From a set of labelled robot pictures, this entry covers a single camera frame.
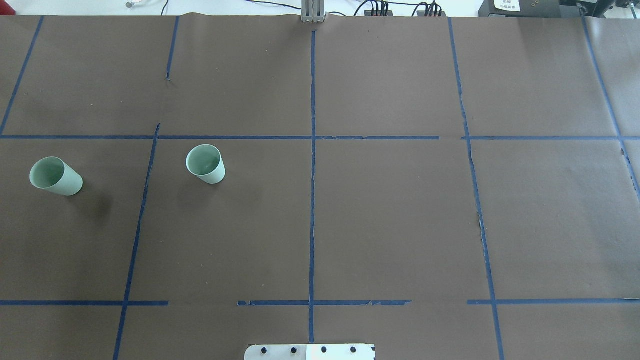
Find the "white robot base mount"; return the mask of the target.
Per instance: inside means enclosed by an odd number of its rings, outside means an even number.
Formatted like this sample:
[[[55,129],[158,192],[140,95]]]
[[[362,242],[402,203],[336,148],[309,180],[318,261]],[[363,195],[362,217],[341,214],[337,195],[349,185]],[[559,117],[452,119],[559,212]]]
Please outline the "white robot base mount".
[[[249,346],[245,360],[375,360],[374,344],[256,344]]]

